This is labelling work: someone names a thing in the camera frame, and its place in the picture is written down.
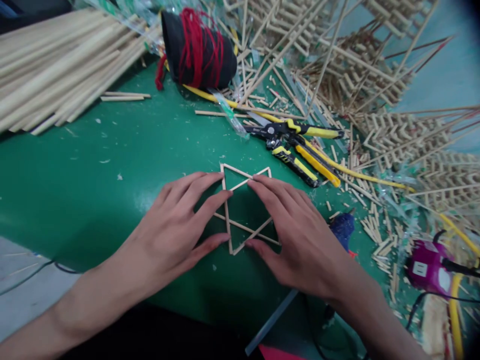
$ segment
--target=purple device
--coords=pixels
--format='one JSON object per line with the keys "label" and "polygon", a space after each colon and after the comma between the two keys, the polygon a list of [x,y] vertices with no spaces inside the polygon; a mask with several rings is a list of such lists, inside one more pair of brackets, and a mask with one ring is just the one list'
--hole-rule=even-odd
{"label": "purple device", "polygon": [[445,246],[438,242],[415,240],[408,269],[411,284],[444,295],[450,295],[452,273],[442,265],[447,258],[453,261]]}

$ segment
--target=black spool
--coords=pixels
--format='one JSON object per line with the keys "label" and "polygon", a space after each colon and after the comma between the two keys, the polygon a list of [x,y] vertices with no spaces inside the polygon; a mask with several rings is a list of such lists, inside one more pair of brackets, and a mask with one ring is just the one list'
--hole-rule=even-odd
{"label": "black spool", "polygon": [[[182,58],[182,51],[185,46],[185,36],[182,19],[178,15],[167,11],[162,11],[161,27],[163,29],[163,40],[165,42],[165,52],[166,58],[168,60],[168,66],[170,68],[170,74],[173,81],[179,83],[179,66],[180,60]],[[223,59],[221,62],[218,85],[214,83],[214,81],[216,80],[216,76],[212,77],[211,73],[215,63],[220,64],[220,60],[214,59],[211,62],[210,66],[205,68],[206,64],[212,57],[214,44],[212,43],[212,39],[207,35],[206,30],[202,29],[204,44],[202,68],[204,70],[199,87],[201,89],[216,87],[222,89],[228,86],[230,80],[232,80],[232,78],[235,76],[235,73],[237,72],[237,58],[234,54],[232,44],[228,38],[225,38],[216,31],[211,31],[211,34],[215,42],[217,41],[218,36],[221,36],[223,42]],[[192,82],[193,77],[194,69],[184,66],[183,78],[181,79],[181,83],[188,85]]]}

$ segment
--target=bundle of wooden sticks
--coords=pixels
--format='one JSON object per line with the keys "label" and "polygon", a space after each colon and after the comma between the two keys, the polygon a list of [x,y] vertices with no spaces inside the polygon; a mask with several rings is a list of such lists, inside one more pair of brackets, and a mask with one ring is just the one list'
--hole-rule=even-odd
{"label": "bundle of wooden sticks", "polygon": [[[148,33],[155,39],[161,29]],[[147,51],[145,41],[92,8],[0,36],[0,133],[39,135],[73,122]]]}

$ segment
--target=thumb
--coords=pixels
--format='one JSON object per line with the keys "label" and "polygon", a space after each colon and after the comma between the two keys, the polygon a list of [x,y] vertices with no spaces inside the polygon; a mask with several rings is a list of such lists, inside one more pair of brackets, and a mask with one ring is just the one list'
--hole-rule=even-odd
{"label": "thumb", "polygon": [[249,239],[246,241],[245,246],[254,249],[273,274],[277,275],[279,273],[281,269],[280,255],[273,251],[265,242],[258,239]]}
{"label": "thumb", "polygon": [[221,244],[227,242],[229,239],[230,235],[226,232],[219,232],[207,237],[199,246],[197,246],[190,252],[190,255],[184,261],[184,264],[187,267],[185,271],[193,268],[200,261],[201,258],[211,253],[213,250],[218,248]]}

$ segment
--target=hand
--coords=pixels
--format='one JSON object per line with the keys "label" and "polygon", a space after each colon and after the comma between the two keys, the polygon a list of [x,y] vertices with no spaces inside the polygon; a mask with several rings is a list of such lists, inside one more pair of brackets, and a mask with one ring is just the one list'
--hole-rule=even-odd
{"label": "hand", "polygon": [[233,192],[222,190],[210,196],[196,213],[194,206],[223,177],[220,172],[195,172],[166,184],[125,243],[100,267],[121,273],[124,284],[140,284],[143,298],[193,268],[230,238],[217,233],[195,247],[208,221]]}
{"label": "hand", "polygon": [[279,283],[329,302],[343,300],[360,285],[376,286],[303,191],[263,175],[254,175],[248,185],[273,218],[282,248],[277,254],[258,239],[245,245],[256,250]]}

